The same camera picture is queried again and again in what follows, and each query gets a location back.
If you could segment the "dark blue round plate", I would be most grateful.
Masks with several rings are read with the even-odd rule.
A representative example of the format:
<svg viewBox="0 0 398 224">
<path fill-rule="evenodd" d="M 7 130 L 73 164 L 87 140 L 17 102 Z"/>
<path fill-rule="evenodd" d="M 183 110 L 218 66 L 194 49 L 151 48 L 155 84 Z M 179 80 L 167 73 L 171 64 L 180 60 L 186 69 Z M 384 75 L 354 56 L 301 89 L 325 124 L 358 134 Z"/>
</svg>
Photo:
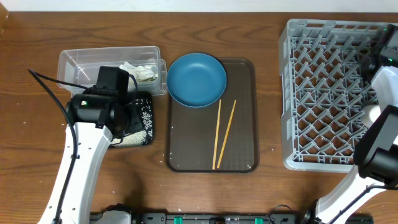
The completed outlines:
<svg viewBox="0 0 398 224">
<path fill-rule="evenodd" d="M 190 53 L 176 59 L 167 75 L 170 96 L 181 105 L 202 108 L 224 93 L 228 78 L 222 63 L 204 53 Z"/>
</svg>

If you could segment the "pile of white rice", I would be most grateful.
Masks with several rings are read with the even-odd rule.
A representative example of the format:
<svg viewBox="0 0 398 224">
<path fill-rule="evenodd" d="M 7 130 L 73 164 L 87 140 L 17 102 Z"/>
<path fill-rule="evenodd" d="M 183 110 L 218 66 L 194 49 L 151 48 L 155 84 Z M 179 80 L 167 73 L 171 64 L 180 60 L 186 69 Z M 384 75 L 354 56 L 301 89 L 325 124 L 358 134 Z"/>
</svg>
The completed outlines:
<svg viewBox="0 0 398 224">
<path fill-rule="evenodd" d="M 111 147 L 146 146 L 154 138 L 154 116 L 152 98 L 137 98 L 135 105 L 139 119 L 134 121 L 133 130 L 121 139 L 114 138 Z"/>
</svg>

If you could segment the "white paper napkin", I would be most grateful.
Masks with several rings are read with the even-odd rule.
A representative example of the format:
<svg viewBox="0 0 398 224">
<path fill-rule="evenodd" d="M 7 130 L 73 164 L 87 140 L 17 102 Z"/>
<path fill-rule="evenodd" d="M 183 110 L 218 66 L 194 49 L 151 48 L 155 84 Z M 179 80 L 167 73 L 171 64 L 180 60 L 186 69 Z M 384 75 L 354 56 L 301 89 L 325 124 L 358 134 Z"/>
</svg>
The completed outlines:
<svg viewBox="0 0 398 224">
<path fill-rule="evenodd" d="M 155 65 L 133 66 L 128 62 L 124 62 L 119 66 L 119 68 L 127 71 L 130 75 L 133 75 L 139 82 L 154 81 L 159 76 L 159 73 L 157 72 L 158 69 Z"/>
</svg>

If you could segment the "white cup green inside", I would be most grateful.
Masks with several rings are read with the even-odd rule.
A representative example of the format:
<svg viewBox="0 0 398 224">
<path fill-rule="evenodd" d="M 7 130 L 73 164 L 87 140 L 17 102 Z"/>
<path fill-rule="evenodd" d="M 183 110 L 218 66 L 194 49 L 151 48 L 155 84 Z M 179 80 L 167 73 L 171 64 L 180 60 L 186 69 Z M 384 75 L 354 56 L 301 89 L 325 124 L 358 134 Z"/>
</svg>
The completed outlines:
<svg viewBox="0 0 398 224">
<path fill-rule="evenodd" d="M 381 114 L 379 105 L 367 105 L 362 109 L 362 111 L 364 114 L 361 116 L 361 122 L 367 128 L 370 128 Z"/>
</svg>

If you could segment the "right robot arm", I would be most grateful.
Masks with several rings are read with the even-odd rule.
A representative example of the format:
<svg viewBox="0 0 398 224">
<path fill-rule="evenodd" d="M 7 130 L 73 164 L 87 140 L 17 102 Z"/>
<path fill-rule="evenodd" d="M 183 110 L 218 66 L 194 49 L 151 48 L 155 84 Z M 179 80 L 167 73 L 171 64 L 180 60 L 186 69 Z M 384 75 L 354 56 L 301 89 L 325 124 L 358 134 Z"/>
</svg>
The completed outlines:
<svg viewBox="0 0 398 224">
<path fill-rule="evenodd" d="M 376 92 L 381 114 L 354 152 L 344 179 L 306 211 L 302 223 L 373 223 L 355 211 L 373 196 L 397 190 L 397 26 L 389 24 L 362 66 Z"/>
</svg>

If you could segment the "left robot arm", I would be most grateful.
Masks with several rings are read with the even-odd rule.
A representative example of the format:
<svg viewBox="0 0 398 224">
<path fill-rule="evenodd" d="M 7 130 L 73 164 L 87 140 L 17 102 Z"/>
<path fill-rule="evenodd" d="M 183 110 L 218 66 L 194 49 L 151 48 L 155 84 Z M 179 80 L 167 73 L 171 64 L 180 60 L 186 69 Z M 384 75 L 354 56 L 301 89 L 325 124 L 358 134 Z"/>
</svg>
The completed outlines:
<svg viewBox="0 0 398 224">
<path fill-rule="evenodd" d="M 102 66 L 97 82 L 62 106 L 65 147 L 55 185 L 40 223 L 88 223 L 103 157 L 130 120 L 126 112 L 130 74 Z"/>
</svg>

